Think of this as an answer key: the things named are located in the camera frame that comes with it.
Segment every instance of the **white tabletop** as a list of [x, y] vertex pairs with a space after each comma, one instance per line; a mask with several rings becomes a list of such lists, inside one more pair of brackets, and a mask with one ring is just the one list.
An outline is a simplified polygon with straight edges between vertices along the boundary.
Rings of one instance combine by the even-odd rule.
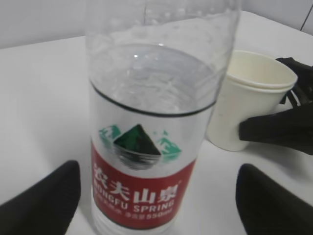
[[[84, 37], [0, 50], [0, 204], [62, 163], [81, 166], [82, 197], [67, 234], [94, 234], [90, 213]], [[313, 65], [313, 36], [244, 12], [236, 48]], [[252, 163], [313, 205], [313, 157], [251, 144], [226, 152], [204, 141], [173, 235], [245, 234], [235, 204], [239, 167]]]

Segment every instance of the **clear plastic bottle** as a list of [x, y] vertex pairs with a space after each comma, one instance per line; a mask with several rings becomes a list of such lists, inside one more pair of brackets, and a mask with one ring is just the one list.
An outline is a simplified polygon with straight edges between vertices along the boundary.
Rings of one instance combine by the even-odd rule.
[[89, 0], [92, 213], [170, 231], [224, 77], [240, 0]]

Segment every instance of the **paper cup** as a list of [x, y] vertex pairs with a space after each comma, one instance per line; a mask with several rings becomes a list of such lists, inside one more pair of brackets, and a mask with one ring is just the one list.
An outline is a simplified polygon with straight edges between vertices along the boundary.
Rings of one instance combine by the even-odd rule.
[[235, 51], [208, 125], [207, 138], [217, 147], [240, 151], [249, 142], [239, 139], [239, 124], [266, 115], [297, 82], [297, 75], [273, 58]]

